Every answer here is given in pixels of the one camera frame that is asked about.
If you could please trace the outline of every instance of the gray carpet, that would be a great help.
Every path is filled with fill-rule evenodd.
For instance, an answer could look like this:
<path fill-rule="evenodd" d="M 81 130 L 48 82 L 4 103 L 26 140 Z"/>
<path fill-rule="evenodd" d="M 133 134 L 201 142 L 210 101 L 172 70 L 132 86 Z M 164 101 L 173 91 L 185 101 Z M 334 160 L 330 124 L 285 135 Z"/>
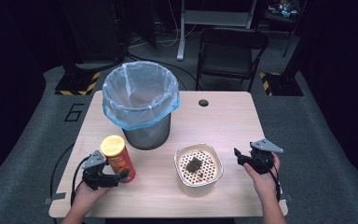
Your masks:
<path fill-rule="evenodd" d="M 268 37 L 270 43 L 259 72 L 282 72 L 297 39 L 283 58 L 286 34 L 270 33 Z M 198 44 L 197 37 L 186 41 L 182 62 L 176 61 L 178 42 L 170 47 L 158 44 L 156 49 L 142 44 L 129 48 L 129 52 L 174 64 L 195 76 Z M 90 63 L 83 66 L 100 65 Z M 180 69 L 163 65 L 183 81 L 180 90 L 194 90 L 193 77 Z M 94 91 L 102 88 L 112 69 L 102 71 Z M 92 95 L 55 95 L 54 88 L 62 75 L 61 67 L 45 73 L 47 87 L 43 99 L 0 168 L 0 223 L 53 223 L 48 215 L 49 206 L 43 204 L 49 195 L 50 175 L 61 154 L 75 142 L 92 98 Z M 259 75 L 252 89 L 265 136 L 284 149 L 280 156 L 280 179 L 284 193 L 293 197 L 287 203 L 288 223 L 358 223 L 358 172 L 329 131 L 300 72 L 296 80 L 304 92 L 303 97 L 267 96 Z M 205 91 L 244 91 L 247 84 L 246 81 L 240 84 L 238 80 L 220 77 L 204 77 L 200 83 Z M 65 121 L 74 104 L 78 104 L 75 109 L 81 111 L 78 121 Z M 54 189 L 59 184 L 68 156 L 69 153 L 58 166 Z M 87 218 L 86 222 L 103 223 L 103 220 Z M 243 217 L 236 218 L 236 222 L 262 223 L 262 219 Z"/>

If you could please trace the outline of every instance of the trash can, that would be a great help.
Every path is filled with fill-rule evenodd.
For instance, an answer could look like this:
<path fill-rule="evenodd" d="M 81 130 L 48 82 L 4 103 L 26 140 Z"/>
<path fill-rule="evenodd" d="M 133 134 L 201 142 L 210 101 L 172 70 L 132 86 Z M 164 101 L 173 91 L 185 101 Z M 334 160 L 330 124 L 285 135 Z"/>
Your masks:
<path fill-rule="evenodd" d="M 121 127 L 131 146 L 160 147 L 170 134 L 171 113 L 180 104 L 178 86 L 173 73 L 157 63 L 123 63 L 103 84 L 103 112 Z"/>

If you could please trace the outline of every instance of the hand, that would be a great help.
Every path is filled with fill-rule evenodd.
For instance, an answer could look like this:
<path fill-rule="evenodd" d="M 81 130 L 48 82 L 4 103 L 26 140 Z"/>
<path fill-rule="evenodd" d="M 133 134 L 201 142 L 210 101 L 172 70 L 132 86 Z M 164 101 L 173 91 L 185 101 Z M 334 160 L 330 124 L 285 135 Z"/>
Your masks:
<path fill-rule="evenodd" d="M 93 190 L 86 183 L 81 183 L 76 190 L 74 203 L 68 215 L 63 219 L 62 223 L 81 223 L 86 214 L 91 210 L 97 201 L 109 192 L 111 188 L 102 188 Z"/>
<path fill-rule="evenodd" d="M 277 176 L 281 162 L 275 153 L 272 152 L 272 156 L 274 157 L 276 170 L 272 167 L 271 172 Z M 243 167 L 245 167 L 246 172 L 254 180 L 255 191 L 260 198 L 263 209 L 263 223 L 285 224 L 286 220 L 276 198 L 275 181 L 271 174 L 260 175 L 248 163 L 245 163 Z"/>
<path fill-rule="evenodd" d="M 279 171 L 281 162 L 275 153 L 272 152 L 272 156 L 274 157 L 274 164 L 276 170 L 272 167 L 271 172 L 275 176 L 277 176 L 277 171 Z M 257 192 L 260 200 L 271 197 L 276 198 L 276 186 L 274 179 L 272 178 L 270 173 L 260 175 L 248 163 L 245 163 L 243 167 L 245 168 L 249 176 L 254 180 L 255 191 Z"/>

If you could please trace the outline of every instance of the yellow lid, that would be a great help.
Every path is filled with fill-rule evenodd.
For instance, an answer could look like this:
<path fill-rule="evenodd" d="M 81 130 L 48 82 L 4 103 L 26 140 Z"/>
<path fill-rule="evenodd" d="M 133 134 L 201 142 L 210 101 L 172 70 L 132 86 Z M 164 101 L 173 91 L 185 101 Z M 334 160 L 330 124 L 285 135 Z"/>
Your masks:
<path fill-rule="evenodd" d="M 121 153 L 126 146 L 124 139 L 118 135 L 110 135 L 101 142 L 101 152 L 108 157 Z"/>

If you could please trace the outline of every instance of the pringles can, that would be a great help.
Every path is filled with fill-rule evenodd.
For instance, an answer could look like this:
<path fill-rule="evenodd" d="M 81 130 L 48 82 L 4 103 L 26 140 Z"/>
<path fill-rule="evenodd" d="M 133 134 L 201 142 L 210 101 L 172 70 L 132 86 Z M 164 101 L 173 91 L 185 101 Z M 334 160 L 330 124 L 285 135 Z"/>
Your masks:
<path fill-rule="evenodd" d="M 120 179 L 121 183 L 129 183 L 135 178 L 136 172 L 126 148 L 126 143 L 121 136 L 111 135 L 106 137 L 101 142 L 101 152 L 116 175 L 129 171 L 128 177 Z"/>

